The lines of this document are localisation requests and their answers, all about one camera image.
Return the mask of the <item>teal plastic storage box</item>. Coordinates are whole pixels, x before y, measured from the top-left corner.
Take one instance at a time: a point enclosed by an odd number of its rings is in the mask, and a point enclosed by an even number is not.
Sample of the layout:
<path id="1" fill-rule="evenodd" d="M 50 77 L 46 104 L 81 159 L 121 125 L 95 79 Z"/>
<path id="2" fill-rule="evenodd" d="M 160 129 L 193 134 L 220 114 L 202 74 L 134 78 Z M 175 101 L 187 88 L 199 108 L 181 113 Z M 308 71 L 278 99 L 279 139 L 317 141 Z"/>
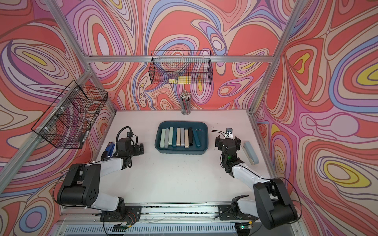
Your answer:
<path id="1" fill-rule="evenodd" d="M 162 129 L 169 129 L 170 127 L 176 128 L 184 128 L 189 129 L 190 127 L 194 130 L 198 131 L 199 139 L 201 142 L 201 147 L 196 147 L 195 140 L 193 138 L 194 144 L 193 146 L 189 146 L 189 148 L 185 147 L 173 147 L 169 146 L 168 148 L 160 148 L 160 135 Z M 209 146 L 209 135 L 208 135 L 208 126 L 202 122 L 188 122 L 188 121 L 165 121 L 159 124 L 156 138 L 155 138 L 155 148 L 160 153 L 164 154 L 193 154 L 193 155 L 202 155 L 204 154 Z"/>

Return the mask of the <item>light green clip bar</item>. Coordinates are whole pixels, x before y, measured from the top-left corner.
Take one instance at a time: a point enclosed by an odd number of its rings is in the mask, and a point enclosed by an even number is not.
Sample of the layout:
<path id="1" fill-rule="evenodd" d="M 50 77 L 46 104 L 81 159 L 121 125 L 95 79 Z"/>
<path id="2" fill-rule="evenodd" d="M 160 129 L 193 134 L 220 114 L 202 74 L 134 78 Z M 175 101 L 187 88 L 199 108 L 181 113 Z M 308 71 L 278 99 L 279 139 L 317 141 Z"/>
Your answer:
<path id="1" fill-rule="evenodd" d="M 160 143 L 159 147 L 164 148 L 165 147 L 165 135 L 166 135 L 166 129 L 161 130 L 161 135 L 160 135 Z"/>

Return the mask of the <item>black clip bar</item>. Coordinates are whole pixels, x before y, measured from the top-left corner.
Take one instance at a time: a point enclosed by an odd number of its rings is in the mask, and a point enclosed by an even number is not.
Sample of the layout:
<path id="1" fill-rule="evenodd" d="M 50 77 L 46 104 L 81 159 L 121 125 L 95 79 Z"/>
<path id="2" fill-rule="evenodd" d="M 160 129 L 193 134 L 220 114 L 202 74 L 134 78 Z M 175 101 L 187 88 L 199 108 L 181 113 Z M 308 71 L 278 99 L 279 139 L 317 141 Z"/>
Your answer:
<path id="1" fill-rule="evenodd" d="M 193 129 L 191 127 L 188 129 L 188 133 L 189 133 L 189 146 L 193 146 L 193 144 L 194 144 Z"/>

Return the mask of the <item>cream clip bar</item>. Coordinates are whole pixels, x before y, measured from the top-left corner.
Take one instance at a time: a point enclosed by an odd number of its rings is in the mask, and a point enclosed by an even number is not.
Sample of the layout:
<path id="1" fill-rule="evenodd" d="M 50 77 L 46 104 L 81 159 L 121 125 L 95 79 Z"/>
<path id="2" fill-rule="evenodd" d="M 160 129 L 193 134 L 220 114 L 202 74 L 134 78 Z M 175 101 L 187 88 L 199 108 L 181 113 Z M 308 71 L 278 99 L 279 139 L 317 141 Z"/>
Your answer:
<path id="1" fill-rule="evenodd" d="M 189 148 L 189 130 L 188 129 L 185 129 L 184 130 L 184 144 L 185 144 L 185 148 Z"/>

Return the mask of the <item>pale green clip bar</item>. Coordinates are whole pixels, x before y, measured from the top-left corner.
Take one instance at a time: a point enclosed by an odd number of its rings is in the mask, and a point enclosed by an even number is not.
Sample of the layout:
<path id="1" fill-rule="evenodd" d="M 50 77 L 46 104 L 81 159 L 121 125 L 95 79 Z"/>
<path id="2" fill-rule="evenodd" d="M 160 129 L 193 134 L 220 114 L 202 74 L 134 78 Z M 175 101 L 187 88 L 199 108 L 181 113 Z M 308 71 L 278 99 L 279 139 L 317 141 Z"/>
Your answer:
<path id="1" fill-rule="evenodd" d="M 168 145 L 173 145 L 173 133 L 174 133 L 174 127 L 169 128 L 169 136 L 168 136 Z"/>

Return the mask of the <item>light grey clip bar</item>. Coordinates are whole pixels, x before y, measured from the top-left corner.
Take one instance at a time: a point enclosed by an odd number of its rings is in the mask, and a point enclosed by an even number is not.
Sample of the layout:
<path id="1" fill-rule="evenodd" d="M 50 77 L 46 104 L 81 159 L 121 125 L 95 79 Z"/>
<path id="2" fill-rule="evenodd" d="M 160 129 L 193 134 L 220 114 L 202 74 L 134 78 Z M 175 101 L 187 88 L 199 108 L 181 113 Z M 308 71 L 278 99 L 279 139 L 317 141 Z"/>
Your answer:
<path id="1" fill-rule="evenodd" d="M 185 129 L 184 129 L 184 128 L 180 128 L 180 130 L 181 130 L 181 134 L 180 134 L 180 138 L 181 138 L 181 140 L 180 140 L 180 145 L 181 145 L 182 147 L 184 147 L 184 146 L 185 146 Z"/>

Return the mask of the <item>beige clip bar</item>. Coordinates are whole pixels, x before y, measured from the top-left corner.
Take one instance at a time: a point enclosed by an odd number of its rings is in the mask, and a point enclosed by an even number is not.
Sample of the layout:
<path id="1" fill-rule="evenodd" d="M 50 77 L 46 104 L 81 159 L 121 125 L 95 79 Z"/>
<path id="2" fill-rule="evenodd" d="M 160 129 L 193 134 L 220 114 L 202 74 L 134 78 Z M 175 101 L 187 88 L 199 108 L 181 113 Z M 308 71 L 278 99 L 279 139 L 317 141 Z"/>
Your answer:
<path id="1" fill-rule="evenodd" d="M 181 146 L 181 128 L 177 128 L 177 133 L 176 133 L 176 146 L 180 147 Z"/>

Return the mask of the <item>dark teal clip bar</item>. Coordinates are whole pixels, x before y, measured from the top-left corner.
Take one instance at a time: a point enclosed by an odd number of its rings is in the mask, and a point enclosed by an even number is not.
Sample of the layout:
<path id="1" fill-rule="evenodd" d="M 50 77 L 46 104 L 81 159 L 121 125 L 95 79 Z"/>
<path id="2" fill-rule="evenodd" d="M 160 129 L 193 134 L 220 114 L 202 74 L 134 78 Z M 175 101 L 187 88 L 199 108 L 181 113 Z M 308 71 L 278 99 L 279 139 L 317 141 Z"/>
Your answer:
<path id="1" fill-rule="evenodd" d="M 173 129 L 172 146 L 177 146 L 177 129 Z"/>

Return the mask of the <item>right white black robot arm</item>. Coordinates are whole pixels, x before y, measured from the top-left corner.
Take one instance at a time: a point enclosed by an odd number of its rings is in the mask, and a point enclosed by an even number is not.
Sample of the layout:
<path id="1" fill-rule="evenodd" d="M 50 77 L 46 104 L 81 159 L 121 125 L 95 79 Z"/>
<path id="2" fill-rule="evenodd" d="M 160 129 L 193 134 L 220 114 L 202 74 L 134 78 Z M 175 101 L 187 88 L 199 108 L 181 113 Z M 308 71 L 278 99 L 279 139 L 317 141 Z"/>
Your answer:
<path id="1" fill-rule="evenodd" d="M 219 214 L 221 220 L 226 220 L 228 216 L 237 220 L 253 216 L 269 230 L 299 220 L 298 211 L 284 182 L 280 178 L 270 179 L 253 172 L 238 157 L 240 139 L 218 136 L 215 138 L 215 147 L 221 151 L 220 166 L 231 177 L 249 187 L 254 194 L 253 200 L 249 195 L 234 197 L 230 208 Z"/>

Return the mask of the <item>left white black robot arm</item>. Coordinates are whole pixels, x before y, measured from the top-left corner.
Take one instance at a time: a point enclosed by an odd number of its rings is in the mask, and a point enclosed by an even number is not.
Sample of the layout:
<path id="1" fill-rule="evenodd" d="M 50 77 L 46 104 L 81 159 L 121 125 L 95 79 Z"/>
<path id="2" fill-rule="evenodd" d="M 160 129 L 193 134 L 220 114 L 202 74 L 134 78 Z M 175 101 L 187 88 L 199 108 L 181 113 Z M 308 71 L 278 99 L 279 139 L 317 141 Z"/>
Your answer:
<path id="1" fill-rule="evenodd" d="M 100 190 L 101 178 L 132 167 L 132 158 L 144 154 L 144 144 L 130 137 L 108 143 L 100 161 L 74 164 L 67 172 L 57 194 L 57 203 L 64 207 L 88 207 L 99 210 L 101 222 L 129 222 L 140 219 L 140 206 L 127 206 L 122 197 Z"/>

